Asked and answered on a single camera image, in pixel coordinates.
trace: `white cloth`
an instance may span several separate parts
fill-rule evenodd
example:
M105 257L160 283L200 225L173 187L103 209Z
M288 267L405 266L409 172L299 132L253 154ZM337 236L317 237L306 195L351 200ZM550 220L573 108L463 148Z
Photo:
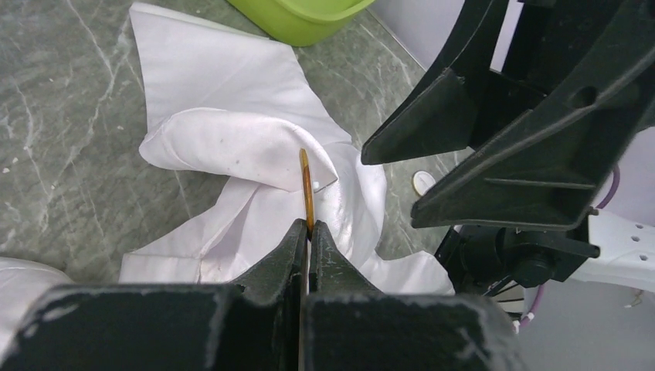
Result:
M452 293L428 253L382 260L381 166L364 166L328 115L287 45L153 5L130 10L144 78L152 165L232 177L216 204L168 235L125 254L121 282L226 282L304 218L300 148L306 148L316 219L375 286Z
M70 278L57 269L0 257L0 360L34 301L52 286L71 283Z

